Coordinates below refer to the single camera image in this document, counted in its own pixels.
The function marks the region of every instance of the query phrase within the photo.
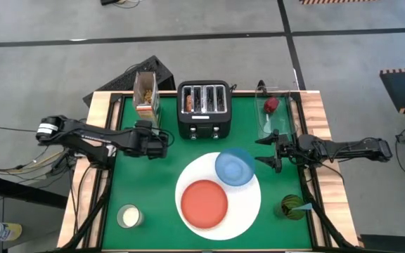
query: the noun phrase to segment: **blue plastic bowl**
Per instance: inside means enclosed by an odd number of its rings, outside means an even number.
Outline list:
[[[215,160],[217,176],[230,186],[242,186],[254,176],[254,159],[241,148],[223,150]]]

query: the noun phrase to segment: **green table surface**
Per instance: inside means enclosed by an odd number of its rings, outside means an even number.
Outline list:
[[[273,128],[289,132],[290,121],[284,99],[273,116]],[[240,147],[251,156],[271,156],[274,147],[255,144],[258,139],[256,102],[254,97],[232,98],[231,132],[227,138],[196,141],[179,136],[176,98],[160,98],[163,129],[176,140],[164,159],[148,160],[117,154],[110,201],[103,235],[103,249],[310,249],[307,219],[299,221],[278,218],[273,206],[288,194],[301,196],[297,168],[283,160],[283,171],[274,170],[256,161],[256,177],[261,190],[260,210],[254,223],[243,234],[230,240],[208,240],[192,232],[178,214],[174,190],[180,173],[194,159],[226,148]],[[132,127],[138,115],[126,98],[121,129]],[[136,228],[121,228],[118,209],[136,205],[144,214],[144,222]]]

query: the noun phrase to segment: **red plastic plate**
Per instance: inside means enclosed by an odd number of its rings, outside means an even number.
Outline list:
[[[228,211],[228,198],[223,188],[210,180],[189,185],[181,198],[184,218],[196,228],[213,228]]]

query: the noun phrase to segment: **concrete floor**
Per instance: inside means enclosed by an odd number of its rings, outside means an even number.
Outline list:
[[[313,6],[285,0],[285,7],[292,31],[405,28],[400,0]],[[98,0],[0,0],[0,42],[261,31],[283,31],[275,0],[144,0],[131,10],[101,7]],[[405,115],[397,114],[378,73],[405,67],[405,34],[294,40],[307,89],[321,90],[333,139],[375,136],[394,149]],[[174,73],[177,84],[223,79],[253,89],[263,79],[269,86],[294,88],[284,37],[0,48],[0,126],[35,129],[42,117],[55,114],[83,118],[83,96],[151,55]],[[405,146],[399,150],[405,165]],[[0,131],[0,167],[39,152],[32,134]],[[341,170],[357,233],[405,235],[405,174],[397,161],[354,160]],[[68,184],[64,177],[49,190],[66,195]],[[27,209],[42,217],[24,203],[6,213],[17,222]],[[53,249],[62,215],[50,211],[39,224],[50,228],[48,234],[10,252]]]

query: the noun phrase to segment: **toaster slot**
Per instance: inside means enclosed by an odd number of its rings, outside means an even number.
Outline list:
[[[217,112],[225,112],[226,111],[226,99],[224,97],[224,86],[217,86],[216,88],[217,93]]]
[[[201,86],[194,86],[193,87],[194,112],[201,112],[202,101],[203,101],[203,98],[202,98]]]
[[[215,98],[214,98],[214,87],[213,86],[206,86],[205,87],[205,97],[207,102],[207,112],[214,112],[215,111]]]
[[[191,87],[184,87],[182,88],[182,111],[183,112],[191,112],[193,109],[193,99],[191,94]]]

